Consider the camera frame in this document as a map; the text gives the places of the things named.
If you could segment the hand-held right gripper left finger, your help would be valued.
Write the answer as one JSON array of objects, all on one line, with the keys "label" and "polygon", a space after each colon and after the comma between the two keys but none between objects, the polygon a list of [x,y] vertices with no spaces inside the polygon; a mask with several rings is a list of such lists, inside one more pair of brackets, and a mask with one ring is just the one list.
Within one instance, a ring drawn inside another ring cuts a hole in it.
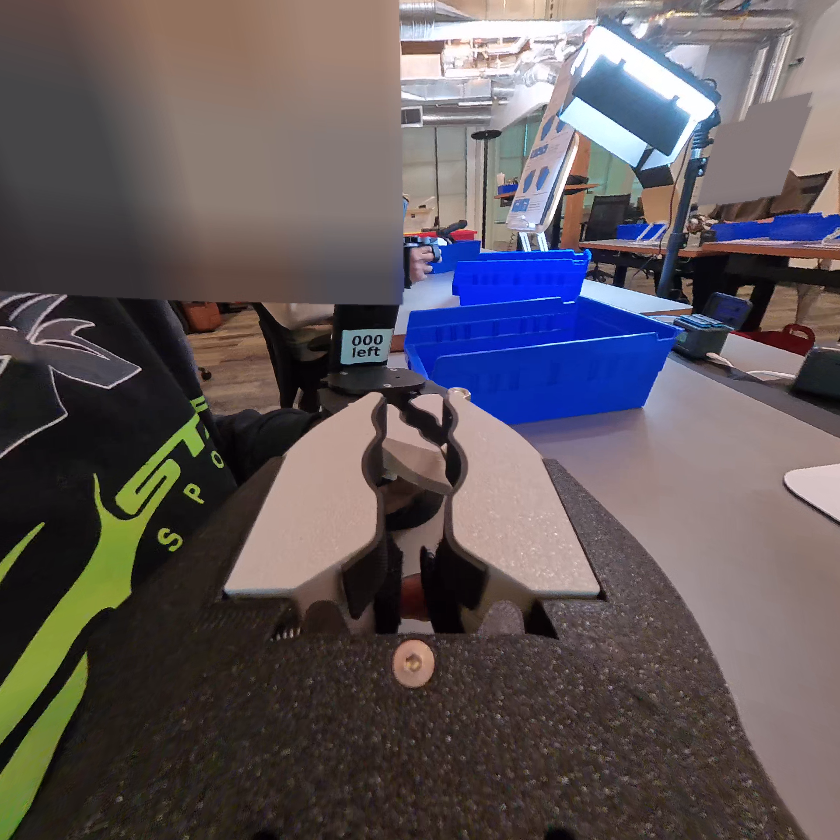
[{"label": "hand-held right gripper left finger", "polygon": [[387,571],[382,478],[386,402],[370,393],[324,419],[286,453],[224,593],[287,599],[303,617],[335,604],[372,626]]}]

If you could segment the printed poster banner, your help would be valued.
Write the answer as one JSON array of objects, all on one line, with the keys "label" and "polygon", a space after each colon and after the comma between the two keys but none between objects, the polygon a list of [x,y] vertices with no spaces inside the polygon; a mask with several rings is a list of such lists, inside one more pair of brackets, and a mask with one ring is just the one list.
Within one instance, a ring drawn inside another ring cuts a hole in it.
[{"label": "printed poster banner", "polygon": [[565,101],[578,56],[573,54],[557,73],[551,99],[523,166],[507,216],[507,228],[516,233],[522,249],[531,251],[535,238],[540,252],[550,250],[547,232],[564,194],[580,137],[574,127],[564,121]]}]

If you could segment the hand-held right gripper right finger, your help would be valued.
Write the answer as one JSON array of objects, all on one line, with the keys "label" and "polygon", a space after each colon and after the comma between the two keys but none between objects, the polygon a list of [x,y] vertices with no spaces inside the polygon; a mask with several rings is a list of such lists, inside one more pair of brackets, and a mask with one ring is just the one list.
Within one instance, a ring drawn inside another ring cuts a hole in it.
[{"label": "hand-held right gripper right finger", "polygon": [[499,602],[529,619],[541,602],[591,602],[602,592],[539,452],[465,393],[443,400],[443,538],[434,554],[459,626],[479,626]]}]

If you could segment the large blue plastic bin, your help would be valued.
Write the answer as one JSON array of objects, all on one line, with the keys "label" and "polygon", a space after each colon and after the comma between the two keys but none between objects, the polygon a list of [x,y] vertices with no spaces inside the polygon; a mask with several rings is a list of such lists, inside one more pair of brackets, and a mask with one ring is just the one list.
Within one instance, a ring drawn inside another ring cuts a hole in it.
[{"label": "large blue plastic bin", "polygon": [[683,329],[580,297],[414,311],[411,370],[509,425],[645,405]]}]

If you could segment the studio light on stand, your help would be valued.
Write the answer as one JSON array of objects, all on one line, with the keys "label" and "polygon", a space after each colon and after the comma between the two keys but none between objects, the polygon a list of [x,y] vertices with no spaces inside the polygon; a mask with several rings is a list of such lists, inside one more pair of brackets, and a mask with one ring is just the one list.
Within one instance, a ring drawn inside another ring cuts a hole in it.
[{"label": "studio light on stand", "polygon": [[668,240],[657,295],[674,288],[678,253],[711,132],[721,122],[713,80],[699,79],[611,17],[599,17],[571,58],[569,86],[557,115],[586,139],[627,163],[643,188],[671,186],[670,166],[686,155],[679,203],[668,206]]}]

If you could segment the person's black printed shirt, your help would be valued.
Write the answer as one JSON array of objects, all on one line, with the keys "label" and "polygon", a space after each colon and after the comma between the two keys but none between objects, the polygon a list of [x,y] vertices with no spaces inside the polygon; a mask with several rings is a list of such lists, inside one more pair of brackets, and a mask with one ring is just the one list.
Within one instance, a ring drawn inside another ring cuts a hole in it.
[{"label": "person's black printed shirt", "polygon": [[235,488],[171,305],[2,292],[2,838],[88,682],[88,637]]}]

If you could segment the small black box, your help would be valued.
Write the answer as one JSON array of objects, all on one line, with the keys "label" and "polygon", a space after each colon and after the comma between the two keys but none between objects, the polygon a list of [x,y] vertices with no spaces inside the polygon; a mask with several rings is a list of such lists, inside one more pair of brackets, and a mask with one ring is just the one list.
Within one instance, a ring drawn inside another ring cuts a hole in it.
[{"label": "small black box", "polygon": [[798,395],[839,402],[839,347],[814,346],[793,379],[791,391]]}]

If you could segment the row of blue bins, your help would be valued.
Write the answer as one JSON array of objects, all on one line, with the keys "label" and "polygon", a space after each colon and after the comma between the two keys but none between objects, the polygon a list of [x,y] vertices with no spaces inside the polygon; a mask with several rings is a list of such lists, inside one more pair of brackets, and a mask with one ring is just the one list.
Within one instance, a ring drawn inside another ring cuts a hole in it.
[{"label": "row of blue bins", "polygon": [[[715,223],[700,234],[700,242],[732,242],[768,239],[775,242],[824,242],[838,238],[839,215],[821,213],[791,214],[770,221]],[[628,242],[667,243],[665,223],[622,224],[615,238]]]}]

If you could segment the sign on white stand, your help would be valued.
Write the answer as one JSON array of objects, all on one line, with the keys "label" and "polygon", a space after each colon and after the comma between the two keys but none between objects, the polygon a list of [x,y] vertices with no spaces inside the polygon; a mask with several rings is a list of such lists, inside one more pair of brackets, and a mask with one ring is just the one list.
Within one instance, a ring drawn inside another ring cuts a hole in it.
[{"label": "sign on white stand", "polygon": [[792,495],[839,523],[839,470],[839,464],[793,469],[783,483]]}]

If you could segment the wooden office desk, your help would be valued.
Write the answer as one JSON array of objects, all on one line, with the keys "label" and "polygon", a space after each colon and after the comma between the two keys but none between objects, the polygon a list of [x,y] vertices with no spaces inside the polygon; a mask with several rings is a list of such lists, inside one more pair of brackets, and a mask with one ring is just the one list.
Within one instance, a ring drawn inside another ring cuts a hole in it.
[{"label": "wooden office desk", "polygon": [[[666,251],[654,242],[638,243],[629,240],[607,239],[586,241],[582,249],[591,251],[596,264],[616,267],[616,281],[624,282],[631,267],[641,270],[659,270],[660,280],[665,280]],[[709,273],[706,263],[710,259],[727,261],[723,273],[730,276],[750,277],[763,283],[799,284],[809,287],[839,288],[838,269],[794,266],[794,259],[815,259],[838,262],[838,244],[786,242],[767,239],[732,240],[712,242],[681,248],[678,257],[701,261],[701,272]]]}]

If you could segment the small black device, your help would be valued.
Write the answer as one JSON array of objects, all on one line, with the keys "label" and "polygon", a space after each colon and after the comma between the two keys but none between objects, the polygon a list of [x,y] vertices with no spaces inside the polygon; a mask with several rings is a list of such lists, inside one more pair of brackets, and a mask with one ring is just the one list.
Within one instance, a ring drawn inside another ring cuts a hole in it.
[{"label": "small black device", "polygon": [[681,330],[673,351],[687,359],[701,361],[708,354],[720,354],[733,328],[724,322],[701,314],[684,314],[673,321]]}]

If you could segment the black floor lamp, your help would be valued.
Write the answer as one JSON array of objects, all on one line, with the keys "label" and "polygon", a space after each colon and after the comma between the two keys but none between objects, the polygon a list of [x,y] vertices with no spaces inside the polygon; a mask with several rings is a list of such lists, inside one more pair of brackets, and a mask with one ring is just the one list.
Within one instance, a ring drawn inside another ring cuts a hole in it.
[{"label": "black floor lamp", "polygon": [[487,241],[487,199],[488,199],[488,174],[489,174],[489,147],[492,141],[501,136],[498,129],[482,128],[470,135],[476,142],[477,150],[480,152],[481,178],[480,178],[480,228],[479,241],[481,247],[486,246]]}]

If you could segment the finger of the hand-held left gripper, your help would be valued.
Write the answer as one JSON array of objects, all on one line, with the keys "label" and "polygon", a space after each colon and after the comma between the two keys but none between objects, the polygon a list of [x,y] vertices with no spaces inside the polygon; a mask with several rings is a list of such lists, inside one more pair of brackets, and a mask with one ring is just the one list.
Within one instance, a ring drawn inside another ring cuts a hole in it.
[{"label": "finger of the hand-held left gripper", "polygon": [[[386,430],[382,441],[383,466],[397,478],[430,490],[441,496],[454,491],[447,477],[448,428],[445,420],[445,396],[422,394],[408,403],[410,412],[405,417],[399,408],[389,404],[386,408]],[[433,438],[409,423],[412,418],[433,420]]]}]

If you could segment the person's left forearm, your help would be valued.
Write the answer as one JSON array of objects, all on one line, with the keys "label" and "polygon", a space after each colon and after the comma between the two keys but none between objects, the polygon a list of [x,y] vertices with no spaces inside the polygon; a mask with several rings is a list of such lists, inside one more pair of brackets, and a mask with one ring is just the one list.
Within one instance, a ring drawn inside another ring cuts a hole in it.
[{"label": "person's left forearm", "polygon": [[295,408],[265,413],[249,408],[228,415],[210,413],[206,419],[223,462],[241,486],[270,460],[285,455],[324,418]]}]

